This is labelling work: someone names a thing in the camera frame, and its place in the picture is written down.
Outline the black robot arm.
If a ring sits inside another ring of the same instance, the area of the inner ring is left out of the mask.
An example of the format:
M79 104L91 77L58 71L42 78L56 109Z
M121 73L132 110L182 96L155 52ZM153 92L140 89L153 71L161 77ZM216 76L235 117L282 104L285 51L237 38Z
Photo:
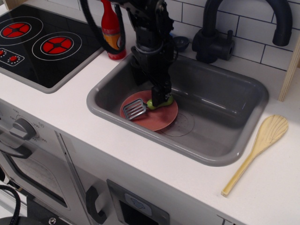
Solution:
M170 65L176 60L173 37L173 20L163 0L115 0L113 3L126 9L135 31L136 43L131 48L132 66L142 77L153 84L151 100L155 107L171 97Z

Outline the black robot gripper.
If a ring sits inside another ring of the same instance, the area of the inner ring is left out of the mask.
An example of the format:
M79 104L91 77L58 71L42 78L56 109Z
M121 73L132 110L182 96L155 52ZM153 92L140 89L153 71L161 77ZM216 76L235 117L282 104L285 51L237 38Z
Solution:
M142 53L134 46L131 52L131 71L136 85L150 81L154 85L151 89L152 105L171 105L172 83L168 71L177 59L174 45L165 44L156 53Z

